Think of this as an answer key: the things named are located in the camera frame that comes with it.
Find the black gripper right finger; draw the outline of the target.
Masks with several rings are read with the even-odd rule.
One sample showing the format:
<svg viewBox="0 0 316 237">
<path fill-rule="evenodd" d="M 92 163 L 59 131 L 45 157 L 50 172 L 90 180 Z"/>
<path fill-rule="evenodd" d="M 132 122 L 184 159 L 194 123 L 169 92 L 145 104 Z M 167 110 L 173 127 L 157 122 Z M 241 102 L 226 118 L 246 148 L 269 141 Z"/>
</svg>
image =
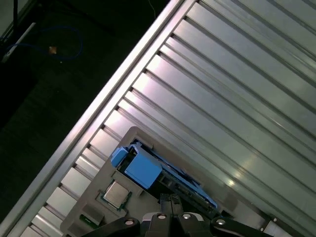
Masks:
<svg viewBox="0 0 316 237">
<path fill-rule="evenodd" d="M 262 232 L 229 218 L 213 218 L 207 226 L 197 217 L 184 212 L 177 194 L 172 195 L 172 212 L 186 237 L 261 237 Z"/>
</svg>

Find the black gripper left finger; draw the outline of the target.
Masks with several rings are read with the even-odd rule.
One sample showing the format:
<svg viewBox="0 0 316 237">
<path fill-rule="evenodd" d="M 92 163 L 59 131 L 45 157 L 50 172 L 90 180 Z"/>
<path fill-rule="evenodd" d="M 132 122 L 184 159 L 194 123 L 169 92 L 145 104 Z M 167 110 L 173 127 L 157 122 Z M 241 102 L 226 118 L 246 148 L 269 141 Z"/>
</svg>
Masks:
<svg viewBox="0 0 316 237">
<path fill-rule="evenodd" d="M 149 221 L 122 217 L 97 229 L 99 237 L 168 237 L 173 218 L 172 195 L 160 195 L 161 212 Z"/>
</svg>

